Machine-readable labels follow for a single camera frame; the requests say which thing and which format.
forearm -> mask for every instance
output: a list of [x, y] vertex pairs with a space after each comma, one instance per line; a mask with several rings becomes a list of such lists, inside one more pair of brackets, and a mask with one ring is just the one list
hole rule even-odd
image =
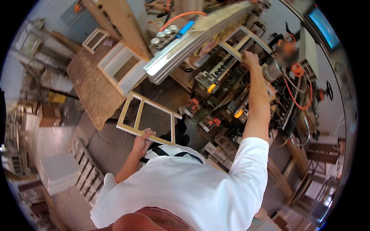
[[115, 176], [117, 183], [121, 183], [122, 181], [126, 180], [129, 176], [136, 173], [139, 162], [140, 162], [139, 155], [130, 152], [125, 164]]
[[260, 66], [250, 71], [249, 113], [244, 128], [243, 139], [258, 137], [268, 142], [270, 121], [270, 99]]

wooden table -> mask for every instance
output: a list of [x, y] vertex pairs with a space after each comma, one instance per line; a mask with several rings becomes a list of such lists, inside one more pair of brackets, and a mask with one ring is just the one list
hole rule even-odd
[[98, 130], [126, 100], [97, 68], [97, 64], [112, 49], [103, 43], [95, 49], [94, 55], [81, 48], [67, 67], [73, 88]]

apron strap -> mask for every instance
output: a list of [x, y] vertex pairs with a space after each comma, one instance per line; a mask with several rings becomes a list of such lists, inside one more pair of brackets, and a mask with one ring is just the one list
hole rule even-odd
[[[169, 156], [169, 154], [167, 154], [165, 151], [163, 151], [161, 148], [159, 148], [158, 146], [156, 146], [156, 147], [154, 147], [153, 149], [152, 149], [157, 155], [159, 155], [159, 156]], [[186, 155], [186, 154], [189, 154], [189, 155], [191, 155], [192, 157], [194, 157], [196, 160], [198, 160], [200, 163], [202, 163], [202, 164], [204, 164], [203, 163], [203, 161], [199, 158], [199, 157], [197, 157], [197, 156], [194, 156], [194, 155], [192, 155], [192, 154], [190, 154], [190, 153], [188, 153], [188, 152], [180, 152], [180, 153], [177, 153], [175, 156], [180, 156], [180, 157], [183, 157], [184, 155]], [[147, 158], [145, 158], [145, 157], [141, 157], [141, 159], [140, 159], [140, 161], [141, 162], [143, 162], [143, 163], [147, 163], [148, 161], [149, 161], [149, 159], [147, 159]]]

computer screen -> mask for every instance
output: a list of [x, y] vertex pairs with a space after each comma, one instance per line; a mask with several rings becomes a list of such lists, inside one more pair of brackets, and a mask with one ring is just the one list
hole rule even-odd
[[308, 17], [313, 21], [316, 27], [321, 32], [322, 36], [328, 43], [330, 49], [334, 49], [339, 44], [339, 39], [334, 32], [334, 29], [325, 18], [323, 13], [315, 7], [311, 13], [308, 14]]

cardboard box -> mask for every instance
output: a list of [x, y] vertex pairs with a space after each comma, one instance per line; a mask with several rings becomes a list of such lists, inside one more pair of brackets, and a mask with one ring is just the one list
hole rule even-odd
[[42, 103], [37, 113], [39, 127], [59, 126], [62, 120], [62, 112], [56, 105]]

